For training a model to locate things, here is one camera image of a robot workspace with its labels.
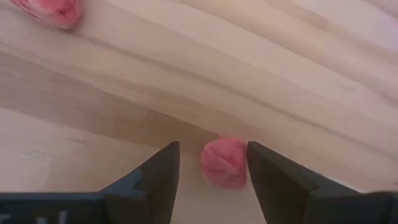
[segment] wood grain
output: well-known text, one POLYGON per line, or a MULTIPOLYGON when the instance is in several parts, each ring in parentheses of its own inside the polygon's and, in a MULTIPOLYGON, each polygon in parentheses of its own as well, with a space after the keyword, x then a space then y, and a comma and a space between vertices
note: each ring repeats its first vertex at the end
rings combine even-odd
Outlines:
POLYGON ((97 189, 119 174, 98 170, 126 171, 129 155, 179 140, 190 163, 218 136, 259 141, 359 189, 398 189, 398 22, 380 6, 87 0, 85 9, 77 30, 61 32, 0 1, 0 118, 13 121, 0 126, 0 153, 32 171, 1 189, 97 189), (40 123, 54 134, 35 132, 40 123), (52 143, 38 152, 21 138, 52 143), (86 138, 96 140, 79 146, 86 138))

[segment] light wood board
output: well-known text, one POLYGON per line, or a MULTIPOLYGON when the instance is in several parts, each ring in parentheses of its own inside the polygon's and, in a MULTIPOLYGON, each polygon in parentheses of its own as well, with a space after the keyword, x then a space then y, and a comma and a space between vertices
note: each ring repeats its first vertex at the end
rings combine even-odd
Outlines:
POLYGON ((203 181, 197 158, 218 136, 365 191, 398 189, 394 1, 84 5, 62 32, 0 0, 0 190, 98 190, 170 141, 203 181))

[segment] pink sponge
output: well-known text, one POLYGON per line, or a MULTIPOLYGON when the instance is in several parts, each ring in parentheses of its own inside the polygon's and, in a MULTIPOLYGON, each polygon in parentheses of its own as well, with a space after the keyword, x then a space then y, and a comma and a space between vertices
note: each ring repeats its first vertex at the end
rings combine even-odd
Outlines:
POLYGON ((10 0, 35 20, 60 29, 72 29, 81 19, 81 0, 10 0))
POLYGON ((204 176, 225 189, 246 186, 246 142, 219 139, 206 144, 200 156, 204 176))

